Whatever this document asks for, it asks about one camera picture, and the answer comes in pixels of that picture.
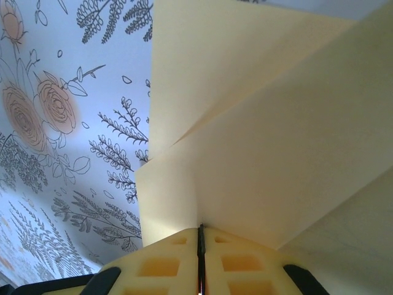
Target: black plastic edge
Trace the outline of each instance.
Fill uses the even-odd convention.
[[[204,225],[198,228],[198,292],[201,295],[205,294],[206,291],[206,268],[204,261],[204,254],[206,252],[206,245],[204,243]]]
[[[329,295],[309,270],[294,264],[285,265],[284,270],[302,292],[302,295]]]
[[[115,284],[122,270],[111,267],[97,273],[82,290],[80,295],[107,295]]]
[[[43,281],[40,283],[21,286],[12,295],[42,295],[46,292],[68,289],[86,285],[94,275],[81,275],[79,277],[61,278],[53,281]]]
[[[0,287],[0,295],[11,295],[15,288],[11,285],[4,285]]]

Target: square hole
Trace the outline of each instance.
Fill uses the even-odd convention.
[[[229,243],[228,240],[226,240],[226,239],[224,239],[224,238],[222,238],[222,237],[215,237],[215,238],[214,238],[214,241],[215,241],[216,243]]]
[[[277,295],[271,281],[231,281],[231,295]]]
[[[262,270],[259,259],[253,255],[224,255],[221,257],[225,272],[252,272]]]
[[[139,277],[175,277],[179,270],[178,258],[148,258],[139,270]]]
[[[187,239],[182,237],[182,238],[177,238],[175,240],[172,241],[173,245],[184,245],[187,243]]]
[[[123,295],[168,295],[169,288],[127,289]]]

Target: floral wallpaper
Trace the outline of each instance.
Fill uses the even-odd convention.
[[[0,272],[99,271],[142,247],[152,0],[0,0]]]

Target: yellow plastic piece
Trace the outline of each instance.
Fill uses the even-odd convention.
[[[85,286],[73,287],[68,289],[62,289],[57,291],[45,292],[42,295],[79,295]]]
[[[206,228],[204,236],[207,294],[302,295],[282,268],[298,261],[221,230]]]
[[[124,256],[122,273],[109,295],[187,295],[198,293],[197,229],[186,229]]]
[[[207,294],[302,295],[282,268],[298,261],[221,230],[204,236]],[[109,295],[198,294],[196,251],[197,229],[186,229],[104,266],[122,270]]]

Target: fern leaf drawing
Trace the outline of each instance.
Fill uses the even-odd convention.
[[[104,21],[99,14],[107,6],[109,1],[107,0],[101,7],[98,6],[97,0],[84,1],[78,8],[76,20],[80,28],[85,28],[82,38],[84,44],[101,30]]]
[[[114,33],[117,20],[120,18],[125,3],[126,0],[113,0],[109,5],[109,21],[103,39],[101,40],[102,44],[106,43]]]
[[[151,24],[153,21],[152,11],[153,4],[149,4],[149,0],[139,0],[123,17],[123,21],[128,22],[132,20],[132,22],[127,26],[125,32],[127,34],[132,34],[133,32],[140,30],[141,28],[147,26],[149,23]],[[152,26],[147,31],[147,34],[144,36],[144,40],[148,41],[150,34],[152,34]]]

